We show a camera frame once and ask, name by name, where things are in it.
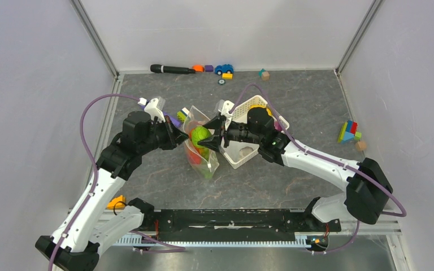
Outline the green toy lettuce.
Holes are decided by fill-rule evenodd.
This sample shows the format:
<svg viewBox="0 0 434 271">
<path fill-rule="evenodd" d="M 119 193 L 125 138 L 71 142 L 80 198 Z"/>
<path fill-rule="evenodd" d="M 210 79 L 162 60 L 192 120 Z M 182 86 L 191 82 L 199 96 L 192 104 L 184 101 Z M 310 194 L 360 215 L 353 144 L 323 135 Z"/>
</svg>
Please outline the green toy lettuce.
<svg viewBox="0 0 434 271">
<path fill-rule="evenodd" d="M 206 139 L 211 135 L 212 135 L 211 132 L 207 128 L 203 127 L 202 125 L 199 125 L 191 130 L 190 139 L 195 148 L 201 148 L 202 146 L 198 145 L 198 141 Z"/>
</svg>

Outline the clear zip top bag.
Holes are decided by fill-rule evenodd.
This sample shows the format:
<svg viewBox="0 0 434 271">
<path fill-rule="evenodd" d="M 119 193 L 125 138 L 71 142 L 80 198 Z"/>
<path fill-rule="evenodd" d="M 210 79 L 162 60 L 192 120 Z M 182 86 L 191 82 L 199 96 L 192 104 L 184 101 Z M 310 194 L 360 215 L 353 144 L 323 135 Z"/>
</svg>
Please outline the clear zip top bag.
<svg viewBox="0 0 434 271">
<path fill-rule="evenodd" d="M 212 135 L 211 130 L 203 127 L 210 119 L 195 106 L 182 108 L 177 117 L 182 122 L 181 130 L 189 137 L 184 142 L 184 151 L 190 166 L 203 178 L 211 179 L 219 167 L 216 152 L 199 144 Z"/>
</svg>

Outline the green toy grapes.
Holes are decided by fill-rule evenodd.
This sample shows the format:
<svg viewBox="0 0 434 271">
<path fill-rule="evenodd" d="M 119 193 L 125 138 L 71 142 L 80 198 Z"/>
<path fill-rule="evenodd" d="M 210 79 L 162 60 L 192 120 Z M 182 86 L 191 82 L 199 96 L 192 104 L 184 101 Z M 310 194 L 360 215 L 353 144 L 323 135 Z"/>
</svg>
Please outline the green toy grapes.
<svg viewBox="0 0 434 271">
<path fill-rule="evenodd" d="M 214 174 L 214 152 L 208 148 L 199 148 L 198 152 L 201 156 L 201 173 L 205 179 L 211 179 Z"/>
</svg>

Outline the purple toy onion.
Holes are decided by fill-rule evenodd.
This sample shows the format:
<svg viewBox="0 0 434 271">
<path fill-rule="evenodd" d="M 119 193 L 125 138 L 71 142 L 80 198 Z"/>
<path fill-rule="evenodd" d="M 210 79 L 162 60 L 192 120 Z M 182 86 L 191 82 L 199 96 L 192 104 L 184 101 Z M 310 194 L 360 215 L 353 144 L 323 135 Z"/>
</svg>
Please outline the purple toy onion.
<svg viewBox="0 0 434 271">
<path fill-rule="evenodd" d="M 277 120 L 274 121 L 274 128 L 279 132 L 283 130 L 280 123 Z"/>
</svg>

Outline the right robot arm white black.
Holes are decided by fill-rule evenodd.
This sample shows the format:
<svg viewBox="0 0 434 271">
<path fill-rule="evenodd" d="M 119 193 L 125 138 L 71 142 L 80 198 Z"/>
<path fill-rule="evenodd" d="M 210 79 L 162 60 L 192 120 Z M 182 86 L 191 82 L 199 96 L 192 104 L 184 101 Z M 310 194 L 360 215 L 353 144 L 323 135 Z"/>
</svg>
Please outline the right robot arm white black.
<svg viewBox="0 0 434 271">
<path fill-rule="evenodd" d="M 370 158 L 346 160 L 302 145 L 284 129 L 277 130 L 274 122 L 264 108 L 252 108 L 245 123 L 218 114 L 203 125 L 214 133 L 199 145 L 219 151 L 232 141 L 257 144 L 264 160 L 305 171 L 339 188 L 340 194 L 317 197 L 307 206 L 303 221 L 310 230 L 344 218 L 376 224 L 393 192 L 379 164 Z"/>
</svg>

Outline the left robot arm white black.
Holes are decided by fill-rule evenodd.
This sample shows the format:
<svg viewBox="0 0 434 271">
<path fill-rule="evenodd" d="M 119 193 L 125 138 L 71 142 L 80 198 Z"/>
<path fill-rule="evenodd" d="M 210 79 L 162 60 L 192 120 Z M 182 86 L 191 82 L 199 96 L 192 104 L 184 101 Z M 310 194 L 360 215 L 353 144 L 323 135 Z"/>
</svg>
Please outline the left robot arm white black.
<svg viewBox="0 0 434 271">
<path fill-rule="evenodd" d="M 105 224 L 96 223 L 145 154 L 173 150 L 188 138 L 169 116 L 159 121 L 144 111 L 131 112 L 122 131 L 101 152 L 92 180 L 67 218 L 52 235 L 38 238 L 35 247 L 49 259 L 50 266 L 94 270 L 100 256 L 123 235 L 137 228 L 150 229 L 155 223 L 154 207 L 138 198 Z"/>
</svg>

